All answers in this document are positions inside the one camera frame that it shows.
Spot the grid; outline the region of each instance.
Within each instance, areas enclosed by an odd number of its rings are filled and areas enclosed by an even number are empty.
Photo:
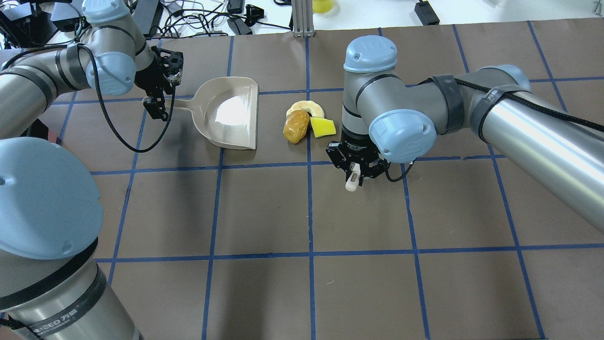
[[[557,83],[560,82],[574,82],[574,81],[586,81],[586,80],[604,80],[604,76],[594,76],[594,77],[554,77],[551,72],[550,66],[547,62],[546,55],[544,54],[537,35],[535,34],[535,29],[533,28],[533,23],[526,22],[528,26],[532,39],[534,40],[535,46],[539,51],[539,55],[542,59],[545,69],[547,70],[548,78],[543,79],[531,79],[531,83],[550,83],[552,84],[557,98],[559,100],[560,106],[563,110],[566,110],[567,107],[562,98],[561,92],[557,86]],[[456,25],[452,26],[452,31],[455,36],[455,40],[458,45],[458,52],[463,61],[463,66],[466,72],[470,72],[470,68],[468,66],[468,62],[464,53],[464,48],[462,41],[460,39],[460,35],[458,33],[458,27]],[[377,29],[377,34],[383,35],[383,31],[381,28]],[[273,95],[273,94],[292,94],[292,93],[305,93],[306,100],[310,100],[311,93],[320,93],[320,92],[340,92],[342,88],[312,88],[311,87],[311,64],[310,64],[310,44],[312,42],[312,38],[306,38],[304,41],[304,50],[305,50],[305,66],[306,66],[306,87],[299,90],[284,90],[284,91],[261,91],[260,95]],[[228,68],[227,68],[227,76],[231,75],[231,66],[233,62],[233,46],[234,46],[234,38],[230,37],[230,46],[229,46],[229,54],[228,54]],[[71,116],[71,111],[76,105],[86,104],[86,103],[96,103],[94,100],[76,100],[77,93],[74,93],[71,97],[71,101],[68,102],[55,102],[53,105],[68,105],[67,114],[63,123],[62,130],[60,132],[60,140],[63,139],[65,134],[65,129],[68,125],[68,120]],[[191,96],[178,96],[180,98],[189,98]],[[107,99],[106,102],[133,102],[140,101],[142,98],[127,98],[127,99]],[[146,122],[146,113],[143,112],[140,130],[138,133],[136,146],[139,148],[141,146],[141,141],[143,139],[143,132]],[[315,314],[315,258],[317,257],[342,257],[342,256],[371,256],[371,255],[412,255],[414,259],[414,266],[416,271],[416,280],[417,280],[417,290],[419,293],[419,304],[422,314],[422,322],[423,322],[423,332],[426,339],[431,339],[430,332],[430,324],[431,320],[428,315],[428,311],[426,308],[426,298],[424,285],[422,280],[422,267],[420,265],[420,254],[442,254],[442,253],[481,253],[481,252],[515,252],[518,257],[518,263],[521,268],[522,277],[525,284],[526,294],[530,303],[530,307],[532,310],[533,317],[535,319],[536,328],[538,331],[538,335],[541,339],[545,339],[546,332],[541,323],[541,319],[539,316],[539,306],[535,301],[535,297],[533,296],[533,289],[531,286],[529,273],[527,270],[527,266],[525,264],[525,259],[523,252],[529,250],[562,250],[562,249],[598,249],[604,248],[604,243],[570,243],[570,244],[540,244],[540,245],[522,245],[519,241],[518,235],[516,233],[516,227],[514,224],[514,219],[512,216],[512,211],[510,210],[510,205],[508,202],[508,198],[506,195],[506,189],[504,187],[504,181],[502,180],[502,176],[500,173],[500,167],[498,161],[501,159],[505,159],[506,157],[501,154],[497,154],[496,151],[489,145],[488,154],[479,154],[479,155],[470,155],[467,157],[461,156],[438,156],[438,157],[421,157],[417,159],[418,162],[446,162],[446,161],[455,161],[455,160],[490,160],[492,162],[493,170],[495,172],[496,181],[501,193],[501,199],[503,202],[503,206],[505,209],[507,221],[509,223],[509,231],[513,238],[513,246],[488,246],[488,247],[446,247],[446,248],[434,248],[434,247],[419,247],[416,240],[416,230],[414,227],[414,217],[413,217],[413,194],[410,192],[410,188],[408,185],[407,178],[403,180],[403,190],[405,197],[405,209],[408,218],[409,224],[409,233],[411,237],[411,248],[409,249],[380,249],[380,250],[337,250],[337,251],[317,251],[314,248],[314,239],[313,239],[313,186],[312,186],[312,171],[313,166],[329,166],[330,162],[327,161],[313,161],[311,154],[311,138],[310,134],[306,137],[306,162],[289,162],[289,163],[262,163],[262,164],[253,164],[253,165],[225,165],[225,150],[220,149],[219,161],[216,166],[192,166],[192,167],[179,167],[179,168],[137,168],[138,154],[134,155],[132,166],[130,169],[116,170],[116,171],[92,171],[91,174],[93,176],[104,176],[104,175],[129,175],[129,182],[127,185],[126,195],[123,201],[123,208],[117,233],[117,238],[115,240],[115,248],[113,252],[113,256],[110,258],[97,258],[96,261],[98,263],[106,263],[111,265],[111,269],[108,273],[108,281],[111,283],[114,279],[115,265],[117,263],[142,263],[142,262],[169,262],[169,261],[207,261],[208,263],[208,271],[205,282],[205,301],[204,301],[204,314],[202,319],[202,333],[200,334],[202,339],[206,339],[208,337],[208,315],[210,313],[210,300],[211,300],[211,291],[212,291],[212,279],[213,279],[213,267],[214,261],[216,260],[242,260],[242,259],[258,259],[258,258],[307,258],[308,259],[308,268],[309,268],[309,287],[310,287],[310,338],[312,340],[316,340],[316,314]],[[278,253],[246,253],[246,254],[234,254],[234,255],[222,255],[216,254],[216,234],[217,234],[217,225],[219,219],[219,211],[220,211],[220,195],[221,195],[221,186],[222,186],[222,177],[223,170],[225,169],[252,169],[252,168],[287,168],[287,167],[306,167],[307,169],[307,199],[308,199],[308,237],[309,237],[309,245],[307,252],[278,252]],[[211,241],[210,241],[210,252],[209,255],[200,255],[200,256],[175,256],[175,257],[119,257],[118,252],[120,250],[120,242],[122,231],[124,228],[124,221],[126,219],[127,210],[130,202],[130,192],[133,186],[133,182],[135,176],[137,174],[150,173],[150,172],[172,172],[172,171],[216,171],[216,191],[214,197],[214,210],[213,210],[213,218],[212,218],[212,230],[211,230]]]

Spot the yellow sponge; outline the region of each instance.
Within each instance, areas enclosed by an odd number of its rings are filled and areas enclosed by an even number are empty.
[[[312,126],[312,131],[315,133],[315,138],[336,134],[336,126],[333,124],[332,120],[311,117],[310,125]]]

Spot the light blue cap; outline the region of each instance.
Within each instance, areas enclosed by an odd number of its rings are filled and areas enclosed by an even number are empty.
[[[497,70],[501,70],[504,71],[505,73],[509,74],[510,77],[512,77],[514,79],[514,81],[520,86],[525,88],[527,91],[530,91],[530,82],[527,76],[524,75],[524,72],[522,72],[522,69],[516,65],[512,65],[512,64],[504,64],[504,65],[497,65],[497,66],[487,66],[487,67],[483,67],[483,68],[479,68],[478,70],[483,70],[485,68],[496,68]]]
[[[105,52],[96,56],[94,60],[97,62],[98,82],[102,94],[119,96],[132,89],[137,66],[130,56],[121,52]],[[86,67],[86,80],[94,89],[92,62]]]
[[[375,118],[369,125],[369,137],[386,160],[409,163],[432,148],[436,130],[425,114],[398,109]]]
[[[382,36],[362,36],[346,49],[344,69],[354,73],[380,72],[396,65],[396,46]]]
[[[0,249],[37,260],[83,251],[103,224],[100,193],[78,158],[46,140],[0,140]]]
[[[84,0],[82,14],[91,24],[102,24],[120,19],[130,10],[122,0]]]

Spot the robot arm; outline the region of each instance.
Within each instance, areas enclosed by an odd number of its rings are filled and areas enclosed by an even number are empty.
[[[167,119],[163,92],[180,83],[182,53],[149,48],[121,0],[88,0],[83,13],[92,25],[92,51],[103,94],[120,95],[137,85],[145,108]],[[89,53],[81,44],[25,57],[0,73],[0,139],[19,136],[57,96],[95,87]]]
[[[346,172],[347,189],[356,189],[351,181],[361,185],[364,177],[379,176],[389,162],[412,162],[432,147],[437,134],[472,128],[604,232],[601,134],[535,110],[533,103],[551,105],[530,93],[529,80],[512,65],[437,76],[407,88],[395,64],[396,47],[386,38],[360,37],[348,47],[342,139],[327,147],[334,165]],[[526,102],[501,97],[509,92]]]

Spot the dustpan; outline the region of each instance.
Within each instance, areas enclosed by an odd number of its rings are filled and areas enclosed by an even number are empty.
[[[176,99],[175,110],[191,112],[193,123],[212,144],[227,149],[256,149],[258,84],[245,77],[205,82],[192,99]]]

